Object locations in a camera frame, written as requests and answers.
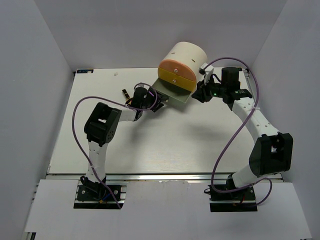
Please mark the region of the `yellow drawer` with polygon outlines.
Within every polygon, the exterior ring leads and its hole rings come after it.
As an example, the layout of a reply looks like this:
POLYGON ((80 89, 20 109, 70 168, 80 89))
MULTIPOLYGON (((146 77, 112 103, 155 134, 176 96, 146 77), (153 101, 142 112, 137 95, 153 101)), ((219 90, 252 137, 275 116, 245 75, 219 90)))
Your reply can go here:
POLYGON ((170 84, 180 87, 189 92, 193 92, 196 89, 197 78, 193 72, 187 73, 186 76, 178 75, 175 72, 170 72, 162 68, 157 70, 158 77, 170 84))

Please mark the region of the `grey bottom drawer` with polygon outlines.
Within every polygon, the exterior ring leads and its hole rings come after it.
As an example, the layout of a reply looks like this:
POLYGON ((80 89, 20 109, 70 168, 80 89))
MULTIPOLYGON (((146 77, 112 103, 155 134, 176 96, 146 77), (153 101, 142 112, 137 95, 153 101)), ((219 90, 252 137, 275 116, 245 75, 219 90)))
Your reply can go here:
POLYGON ((152 87, 161 95, 167 97, 166 105, 177 109, 179 111, 184 111, 187 107, 187 101, 191 97, 192 92, 186 89, 183 89, 179 86, 171 84, 167 81, 164 81, 158 78, 153 84, 152 87))

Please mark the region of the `orange top drawer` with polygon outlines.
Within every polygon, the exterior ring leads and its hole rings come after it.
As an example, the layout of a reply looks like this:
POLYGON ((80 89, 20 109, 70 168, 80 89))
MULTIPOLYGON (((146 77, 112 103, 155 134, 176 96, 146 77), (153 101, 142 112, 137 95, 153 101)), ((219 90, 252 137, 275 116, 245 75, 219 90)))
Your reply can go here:
POLYGON ((164 59, 158 66, 158 77, 164 79, 163 76, 166 72, 178 75, 185 79, 195 82, 197 80, 194 71, 184 63, 173 59, 164 59))

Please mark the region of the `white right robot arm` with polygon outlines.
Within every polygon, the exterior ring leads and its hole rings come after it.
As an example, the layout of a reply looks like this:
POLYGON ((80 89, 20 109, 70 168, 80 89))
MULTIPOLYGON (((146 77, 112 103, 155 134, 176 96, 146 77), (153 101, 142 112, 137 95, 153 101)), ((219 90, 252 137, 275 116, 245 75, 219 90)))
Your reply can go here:
POLYGON ((192 98, 207 103, 212 98, 221 98, 230 110, 242 121, 242 128, 250 133, 254 146, 248 164, 231 174, 227 181, 226 195, 236 200, 244 188, 264 177, 287 172, 291 168, 293 137, 275 128, 256 106, 256 100, 246 88, 241 88, 238 67, 224 67, 221 76, 209 70, 200 70, 204 79, 197 83, 192 98))

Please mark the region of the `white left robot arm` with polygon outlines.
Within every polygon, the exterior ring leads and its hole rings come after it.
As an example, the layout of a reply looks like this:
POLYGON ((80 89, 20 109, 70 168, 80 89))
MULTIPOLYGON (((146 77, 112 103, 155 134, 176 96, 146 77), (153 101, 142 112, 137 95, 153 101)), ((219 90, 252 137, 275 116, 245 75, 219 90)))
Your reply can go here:
POLYGON ((156 112, 164 106, 163 102, 169 99, 168 96, 152 88, 146 89, 142 86, 134 90, 133 97, 129 97, 126 91, 123 93, 126 97, 124 108, 114 108, 99 102, 84 126, 89 146, 90 164, 83 181, 93 182, 88 188, 88 193, 96 200, 103 198, 106 193, 106 187, 99 182, 104 182, 106 178, 107 148, 115 136, 118 124, 136 122, 144 110, 156 112))

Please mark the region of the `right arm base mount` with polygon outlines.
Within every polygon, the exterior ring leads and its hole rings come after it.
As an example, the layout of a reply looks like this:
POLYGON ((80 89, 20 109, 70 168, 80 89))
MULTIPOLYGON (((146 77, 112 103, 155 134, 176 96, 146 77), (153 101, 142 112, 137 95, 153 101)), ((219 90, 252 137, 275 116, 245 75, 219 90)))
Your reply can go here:
POLYGON ((209 195, 209 206, 212 213, 257 212, 256 195, 253 187, 231 193, 220 193, 208 185, 203 191, 209 195))

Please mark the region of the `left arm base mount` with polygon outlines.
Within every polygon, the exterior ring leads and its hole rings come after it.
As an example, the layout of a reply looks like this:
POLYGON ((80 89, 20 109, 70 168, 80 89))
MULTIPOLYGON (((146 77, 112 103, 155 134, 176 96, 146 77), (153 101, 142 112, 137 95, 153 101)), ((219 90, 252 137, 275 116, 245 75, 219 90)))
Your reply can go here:
POLYGON ((126 199, 126 185, 92 182, 81 176, 74 199, 74 209, 120 210, 126 199))

